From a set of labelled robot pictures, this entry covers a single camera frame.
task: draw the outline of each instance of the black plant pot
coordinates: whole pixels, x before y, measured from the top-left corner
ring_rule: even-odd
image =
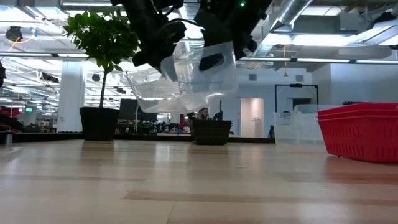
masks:
[[[119,119],[119,110],[80,108],[81,125],[86,141],[112,141]]]

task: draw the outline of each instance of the ceiling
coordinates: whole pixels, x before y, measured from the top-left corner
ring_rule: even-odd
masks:
[[[64,0],[63,3],[68,2],[102,2],[108,4],[105,0],[89,1],[89,0]],[[176,17],[183,17],[185,19],[193,20],[197,10],[198,4],[195,1],[185,1],[183,8],[174,10],[169,17],[171,19]],[[394,6],[397,0],[314,0],[309,7],[302,13],[302,16],[337,16],[341,13],[349,12],[358,15],[360,12],[371,12],[383,7]],[[268,14],[277,12],[280,9],[281,0],[275,0],[274,3],[267,10]],[[82,7],[64,5],[61,7],[13,7],[0,6],[0,52],[51,52],[51,53],[84,53],[75,49],[75,45],[69,39],[63,36],[62,26],[68,16],[74,16],[76,13],[81,13]],[[194,25],[187,24],[186,37],[176,47],[176,52],[186,52],[188,50],[195,50],[203,47],[201,40],[200,28]],[[258,23],[254,29],[253,39],[260,44],[264,40],[264,21]],[[24,38],[23,44],[13,43],[5,38],[5,32],[9,26],[21,26]],[[273,57],[303,57],[303,58],[385,58],[391,53],[387,46],[368,46],[362,47],[358,53],[343,54],[346,47],[314,47],[302,45],[275,45],[271,48],[270,55]],[[48,83],[38,78],[40,76],[39,70],[54,77],[61,79],[62,61],[60,60],[39,60],[39,59],[23,59],[23,58],[3,58],[2,64],[7,68],[7,80],[5,87],[0,91],[1,105],[37,105],[41,107],[43,114],[52,114],[57,111],[59,84]],[[84,62],[87,68],[87,83],[86,86],[86,105],[97,106],[100,98],[101,82],[95,82],[91,79],[93,74],[101,74],[102,69],[98,68],[94,62]],[[244,67],[245,63],[238,63],[238,66]],[[269,65],[269,68],[278,70],[280,68],[294,67],[294,68],[317,68],[318,64],[312,63],[288,63],[274,62]],[[145,75],[152,74],[153,78],[157,78],[159,74],[148,65],[135,67],[129,62],[123,62],[121,67],[128,73],[141,72]],[[257,64],[257,67],[264,67],[262,64]],[[127,80],[124,78],[124,72],[114,72],[107,80],[107,89],[105,97],[107,98],[105,106],[110,108],[119,107],[119,99],[134,96]],[[116,86],[126,91],[126,94],[120,94],[116,90]]]

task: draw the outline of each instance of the red plastic basket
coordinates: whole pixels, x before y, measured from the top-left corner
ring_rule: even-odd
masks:
[[[354,110],[318,116],[318,120],[356,116],[398,116],[398,110]]]
[[[398,162],[398,116],[322,119],[319,125],[329,154],[369,162]]]
[[[398,103],[357,103],[328,110],[320,110],[318,111],[318,115],[324,116],[358,110],[398,110]]]

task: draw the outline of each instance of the light fixture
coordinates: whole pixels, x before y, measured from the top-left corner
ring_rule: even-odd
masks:
[[[244,57],[241,58],[242,61],[245,62],[289,62],[290,58],[280,58],[280,57]]]
[[[289,35],[268,34],[262,43],[265,45],[289,45],[292,43],[292,39]]]
[[[398,60],[357,60],[355,63],[370,65],[398,65]]]
[[[63,3],[62,5],[64,5],[64,6],[112,6],[112,4],[109,2],[109,3],[105,3],[105,2],[102,2],[102,3],[90,3],[90,2],[82,2],[82,3],[80,3],[80,2],[65,2],[65,3]]]
[[[0,56],[4,57],[52,57],[46,53],[26,53],[26,52],[2,52]]]
[[[348,59],[298,58],[297,62],[349,63]]]
[[[22,105],[7,105],[6,107],[8,107],[8,108],[25,108],[25,106],[22,106]]]
[[[38,100],[29,100],[29,102],[31,102],[31,103],[43,103],[43,102],[38,101]]]
[[[59,57],[88,57],[87,54],[58,54]]]
[[[342,35],[328,34],[303,34],[293,38],[293,45],[302,46],[322,46],[322,47],[341,47],[345,46],[352,36],[346,37]]]

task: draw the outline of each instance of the green leaves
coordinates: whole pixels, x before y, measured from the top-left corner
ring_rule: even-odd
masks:
[[[64,29],[66,36],[73,37],[77,49],[85,50],[88,58],[94,58],[97,66],[109,73],[114,69],[122,71],[118,64],[129,60],[138,48],[137,35],[127,22],[127,17],[109,11],[101,16],[84,12],[69,17]]]
[[[119,65],[114,65],[114,69],[117,71],[123,72],[123,69]]]

